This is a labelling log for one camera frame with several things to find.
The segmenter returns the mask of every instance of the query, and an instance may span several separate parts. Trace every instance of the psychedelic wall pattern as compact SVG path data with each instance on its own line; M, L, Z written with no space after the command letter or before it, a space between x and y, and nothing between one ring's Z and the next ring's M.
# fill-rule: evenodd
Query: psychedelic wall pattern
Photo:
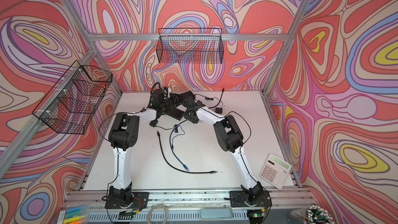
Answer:
M157 33L158 28L222 28L224 33L287 33L300 0L72 0L93 33ZM224 63L158 64L154 41L100 41L124 91L161 82L173 90L259 90L281 42L228 41Z
M111 86L85 135L58 134L43 125L0 180L1 224L50 223L77 187L97 144L98 127L116 102Z
M159 63L155 41L97 41L122 91L145 91L155 82L172 90L261 90L281 41L238 41L222 64Z
M1 153L87 46L59 0L1 0L0 32ZM40 128L0 180L1 224L49 223L77 186L116 98L110 88L86 135Z
M72 0L93 33L157 33L221 27L224 33L287 33L300 0Z
M312 0L268 89L295 169L338 223L396 223L398 0Z

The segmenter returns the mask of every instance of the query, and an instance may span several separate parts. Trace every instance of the marker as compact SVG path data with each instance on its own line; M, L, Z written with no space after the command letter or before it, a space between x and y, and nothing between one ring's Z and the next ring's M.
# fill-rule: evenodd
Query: marker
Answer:
M69 219L64 220L63 224L67 224L67 223L70 223L70 222L75 222L75 221L82 220L82 219L85 219L85 218L86 217L84 215L80 215L78 217L73 217L73 218L69 218Z
M68 210L65 212L65 214L68 214L68 213L70 213L70 212L79 211L79 210L82 210L83 208L84 208L84 206L75 207L75 208L70 208L70 209L68 209Z
M75 222L71 222L69 224L83 224L85 222L86 222L86 220L78 220L78 221L75 221Z
M67 213L67 214L65 215L64 219L69 219L69 218L72 218L72 217L77 217L77 216L82 215L82 214L84 214L84 210L83 210L83 209L82 209L82 210L78 210L78 211L73 211L73 212Z

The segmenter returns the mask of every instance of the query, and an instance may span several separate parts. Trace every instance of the white calculator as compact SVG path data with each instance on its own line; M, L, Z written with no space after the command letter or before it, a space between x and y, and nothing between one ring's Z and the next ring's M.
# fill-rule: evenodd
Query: white calculator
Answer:
M260 177L274 185L277 189L282 189L289 171L292 166L280 157L271 154L260 172Z

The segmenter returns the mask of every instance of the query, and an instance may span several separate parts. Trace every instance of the black wire basket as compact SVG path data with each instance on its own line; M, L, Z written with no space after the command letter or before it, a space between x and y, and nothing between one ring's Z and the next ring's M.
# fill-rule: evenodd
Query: black wire basket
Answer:
M156 53L159 63L222 64L220 28L160 28Z
M33 114L57 133L85 134L111 82L111 72L80 65L42 114Z

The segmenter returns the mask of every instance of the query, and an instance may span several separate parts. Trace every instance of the calculator display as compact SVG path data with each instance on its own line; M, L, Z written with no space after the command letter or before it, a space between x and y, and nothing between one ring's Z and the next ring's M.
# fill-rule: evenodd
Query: calculator display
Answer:
M283 161L277 159L277 158L274 157L274 156L271 156L271 161L273 161L274 163L277 163L277 164L279 164L279 165L285 167L286 169L289 168L289 165L287 165L285 162L283 162Z

